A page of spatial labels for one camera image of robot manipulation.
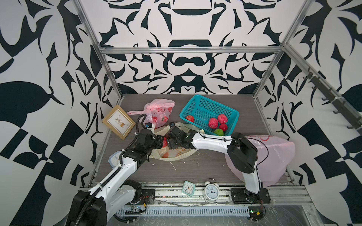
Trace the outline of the red strawberry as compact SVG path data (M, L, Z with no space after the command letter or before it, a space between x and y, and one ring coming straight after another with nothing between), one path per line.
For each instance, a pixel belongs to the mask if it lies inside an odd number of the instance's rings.
M163 140L163 147L167 147L168 146L168 142L167 142L167 138L164 137Z

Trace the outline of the yellow plastic bag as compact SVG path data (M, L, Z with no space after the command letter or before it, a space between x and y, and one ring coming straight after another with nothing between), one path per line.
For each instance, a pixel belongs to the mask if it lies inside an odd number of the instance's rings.
M182 122L177 122L175 125L184 132L188 132L189 130L195 130L195 131L199 130L198 127L196 127L192 124L184 124ZM153 150L151 152L149 158L157 159L157 160L161 160L161 161L172 162L172 161L179 161L181 159L190 157L195 152L197 152L197 149L185 149L183 147L171 149L168 146L166 146L161 149Z

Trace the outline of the smooth red apple with stem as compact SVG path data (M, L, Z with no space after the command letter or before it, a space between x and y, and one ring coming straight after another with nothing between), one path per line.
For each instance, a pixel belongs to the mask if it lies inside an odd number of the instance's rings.
M188 120L188 121L190 121L190 122L195 122L195 118L194 118L194 116L192 116L192 115L186 116L186 120Z

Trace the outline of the pink plastic bag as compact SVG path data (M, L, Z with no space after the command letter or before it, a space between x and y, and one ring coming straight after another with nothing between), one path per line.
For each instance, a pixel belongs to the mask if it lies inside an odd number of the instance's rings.
M258 174L263 187L275 185L295 157L295 144L276 136L248 136L258 149Z
M142 124L152 123L156 129L167 123L174 107L175 102L172 100L155 99L152 102L147 103L142 111L129 111L127 114L129 116L145 114L146 119Z

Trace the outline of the green apple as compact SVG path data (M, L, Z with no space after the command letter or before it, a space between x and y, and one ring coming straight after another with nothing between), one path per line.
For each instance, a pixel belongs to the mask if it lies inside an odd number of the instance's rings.
M224 136L224 131L220 128L214 130L214 134L218 135L218 136Z

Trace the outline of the small dark red apple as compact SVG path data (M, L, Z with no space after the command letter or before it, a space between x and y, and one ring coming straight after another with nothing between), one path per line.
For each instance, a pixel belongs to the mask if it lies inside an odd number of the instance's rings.
M219 126L219 129L221 129L223 132L226 132L228 130L228 126L225 123L223 123Z

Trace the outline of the pink plastic bag front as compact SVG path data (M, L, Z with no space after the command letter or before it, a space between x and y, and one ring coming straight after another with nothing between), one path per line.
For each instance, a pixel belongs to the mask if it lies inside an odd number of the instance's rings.
M258 174L263 187L275 185L295 157L295 144L276 136L248 136L258 149Z

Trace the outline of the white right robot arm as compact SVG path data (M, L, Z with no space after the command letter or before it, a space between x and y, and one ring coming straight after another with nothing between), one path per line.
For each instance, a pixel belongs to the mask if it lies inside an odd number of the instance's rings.
M257 171L258 150L241 133L230 136L205 135L196 130L184 132L174 125L165 137L171 149L207 149L229 156L234 167L243 173L246 190L251 194L259 194L262 182Z

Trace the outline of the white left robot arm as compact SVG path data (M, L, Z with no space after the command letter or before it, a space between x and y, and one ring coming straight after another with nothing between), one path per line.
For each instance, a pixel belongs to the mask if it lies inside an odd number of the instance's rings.
M79 191L73 198L67 226L105 226L127 203L137 202L140 184L129 180L148 160L154 149L163 147L164 137L143 129L120 154L119 164L89 191Z

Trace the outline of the gold framed picture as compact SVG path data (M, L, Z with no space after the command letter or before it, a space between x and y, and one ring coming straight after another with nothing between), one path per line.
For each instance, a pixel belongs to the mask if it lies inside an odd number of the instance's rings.
M121 139L125 139L135 126L134 120L119 105L102 122Z

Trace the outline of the teal perforated plastic basket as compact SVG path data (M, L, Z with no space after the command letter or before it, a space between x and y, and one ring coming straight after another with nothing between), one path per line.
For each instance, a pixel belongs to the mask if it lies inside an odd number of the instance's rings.
M219 102L211 100L202 95L195 95L190 99L180 113L180 118L199 129L204 130L206 134L214 135L214 130L208 127L210 118L217 118L218 115L224 114L228 117L228 130L224 132L225 136L230 136L239 119L239 112ZM186 120L186 116L192 115L195 122Z

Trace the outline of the small teal square clock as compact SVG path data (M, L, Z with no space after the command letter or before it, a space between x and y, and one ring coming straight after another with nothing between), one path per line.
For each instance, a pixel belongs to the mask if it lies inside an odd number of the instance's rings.
M189 181L185 181L182 187L182 193L188 195L189 197L192 197L194 195L195 188L195 184Z

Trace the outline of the white twin-bell alarm clock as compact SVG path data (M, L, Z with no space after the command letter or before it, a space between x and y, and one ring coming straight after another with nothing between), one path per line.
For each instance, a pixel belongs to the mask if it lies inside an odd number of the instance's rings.
M204 200L208 203L216 203L220 195L219 188L220 186L215 179L208 179L203 190Z

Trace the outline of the wall hook rail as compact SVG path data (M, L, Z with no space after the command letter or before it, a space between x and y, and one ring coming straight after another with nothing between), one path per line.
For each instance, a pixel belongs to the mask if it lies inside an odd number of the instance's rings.
M311 67L308 67L307 71L308 75L303 79L312 83L312 90L318 90L324 96L322 101L327 101L335 107L333 113L341 114L350 123L347 126L348 130L355 130L362 135L362 115L322 75L314 72Z

